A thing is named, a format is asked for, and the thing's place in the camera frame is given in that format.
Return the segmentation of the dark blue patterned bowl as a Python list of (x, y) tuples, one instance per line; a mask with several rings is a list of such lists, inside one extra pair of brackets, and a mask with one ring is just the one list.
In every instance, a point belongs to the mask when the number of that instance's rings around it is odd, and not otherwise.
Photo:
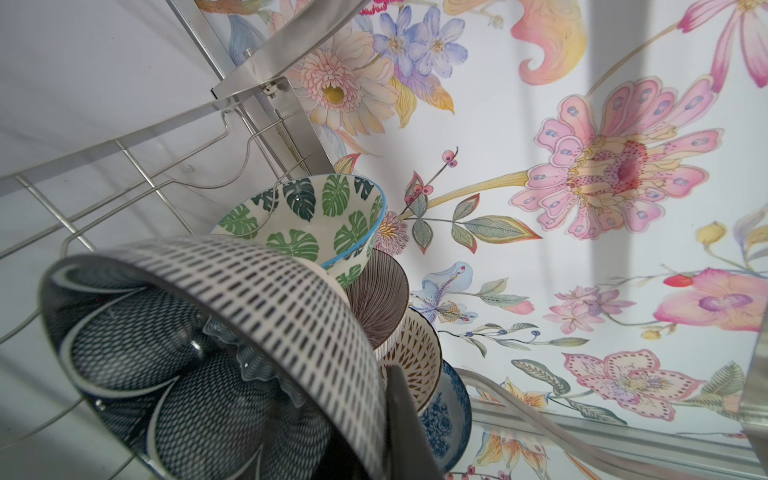
[(70, 382), (164, 479), (311, 479), (337, 430), (386, 475), (386, 404), (366, 335), (324, 274), (224, 236), (62, 258), (38, 305)]

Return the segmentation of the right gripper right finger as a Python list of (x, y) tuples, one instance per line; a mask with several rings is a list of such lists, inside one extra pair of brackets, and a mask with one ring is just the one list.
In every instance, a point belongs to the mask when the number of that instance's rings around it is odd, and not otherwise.
[(404, 370), (387, 366), (386, 405), (390, 479), (442, 479), (433, 458)]

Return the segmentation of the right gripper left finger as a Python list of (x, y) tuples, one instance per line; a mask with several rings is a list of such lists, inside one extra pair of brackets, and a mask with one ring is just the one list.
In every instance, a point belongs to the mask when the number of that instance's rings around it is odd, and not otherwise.
[(335, 429), (319, 440), (319, 459), (312, 480), (368, 480), (369, 475), (348, 442)]

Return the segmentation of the white red-patterned bowl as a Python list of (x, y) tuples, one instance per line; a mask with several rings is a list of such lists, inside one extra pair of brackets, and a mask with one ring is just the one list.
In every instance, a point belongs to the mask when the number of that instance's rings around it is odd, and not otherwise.
[(442, 347), (436, 330), (423, 315), (409, 308), (400, 339), (379, 362), (384, 385), (388, 380), (387, 368), (400, 367), (417, 413), (421, 415), (438, 390), (442, 362)]

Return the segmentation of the blue-rimmed leaf bowl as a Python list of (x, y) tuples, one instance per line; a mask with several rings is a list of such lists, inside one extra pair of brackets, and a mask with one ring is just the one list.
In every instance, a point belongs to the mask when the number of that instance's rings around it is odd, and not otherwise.
[(370, 259), (386, 206), (383, 190), (368, 178), (315, 175), (279, 183), (245, 200), (212, 233), (314, 262), (347, 288)]

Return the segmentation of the blue floral ceramic bowl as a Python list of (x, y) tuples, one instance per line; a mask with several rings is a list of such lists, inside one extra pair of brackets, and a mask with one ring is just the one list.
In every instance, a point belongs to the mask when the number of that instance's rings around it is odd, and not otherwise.
[(447, 474), (461, 459), (469, 444), (472, 408), (467, 388), (446, 361), (438, 388), (427, 408), (420, 414), (432, 456)]

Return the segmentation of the purple striped bowl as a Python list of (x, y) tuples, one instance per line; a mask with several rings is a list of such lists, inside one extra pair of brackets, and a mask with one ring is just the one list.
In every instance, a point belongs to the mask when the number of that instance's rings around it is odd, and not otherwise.
[(391, 255), (374, 249), (360, 276), (344, 291), (376, 360), (383, 359), (403, 331), (409, 303), (404, 269)]

